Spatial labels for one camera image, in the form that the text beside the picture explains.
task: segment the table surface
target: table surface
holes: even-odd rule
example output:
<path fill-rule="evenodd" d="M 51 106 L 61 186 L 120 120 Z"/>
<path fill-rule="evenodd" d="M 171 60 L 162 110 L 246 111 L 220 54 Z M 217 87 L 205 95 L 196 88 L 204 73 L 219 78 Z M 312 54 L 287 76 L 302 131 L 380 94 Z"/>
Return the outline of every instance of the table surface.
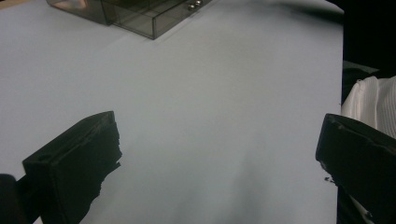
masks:
<path fill-rule="evenodd" d="M 340 13 L 214 0 L 152 41 L 44 0 L 3 9 L 0 171 L 21 178 L 23 159 L 114 110 L 121 167 L 81 223 L 334 224 L 315 151 L 340 112 Z"/>

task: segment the white fabric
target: white fabric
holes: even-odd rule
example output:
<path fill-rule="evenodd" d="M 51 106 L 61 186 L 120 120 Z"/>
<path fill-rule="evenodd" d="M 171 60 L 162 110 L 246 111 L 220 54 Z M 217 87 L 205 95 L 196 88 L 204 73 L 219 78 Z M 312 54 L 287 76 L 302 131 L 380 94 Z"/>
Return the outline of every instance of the white fabric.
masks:
<path fill-rule="evenodd" d="M 341 115 L 359 120 L 396 138 L 396 77 L 367 77 L 359 80 L 346 98 Z M 352 202 L 363 219 L 372 224 L 365 216 L 367 210 L 354 198 Z"/>

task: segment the white table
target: white table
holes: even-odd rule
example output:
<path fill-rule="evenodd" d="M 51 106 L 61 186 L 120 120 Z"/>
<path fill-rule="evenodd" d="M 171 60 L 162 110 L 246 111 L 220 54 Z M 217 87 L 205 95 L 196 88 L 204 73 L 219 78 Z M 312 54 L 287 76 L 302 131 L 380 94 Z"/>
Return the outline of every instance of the white table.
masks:
<path fill-rule="evenodd" d="M 82 223 L 334 224 L 315 150 L 340 111 L 342 26 L 298 8 L 339 10 L 283 3 L 214 0 L 155 41 L 44 0 L 1 10 L 1 173 L 114 110 L 121 168 Z"/>

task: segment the white cloth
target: white cloth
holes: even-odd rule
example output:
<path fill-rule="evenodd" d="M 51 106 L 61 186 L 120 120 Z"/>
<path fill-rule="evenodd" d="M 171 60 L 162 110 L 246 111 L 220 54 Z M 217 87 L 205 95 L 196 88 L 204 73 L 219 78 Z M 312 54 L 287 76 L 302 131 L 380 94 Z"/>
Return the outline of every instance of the white cloth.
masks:
<path fill-rule="evenodd" d="M 346 98 L 341 115 L 359 120 L 396 138 L 396 77 L 367 77 L 359 80 Z M 373 224 L 365 216 L 367 210 L 354 198 L 352 202 L 366 223 Z"/>

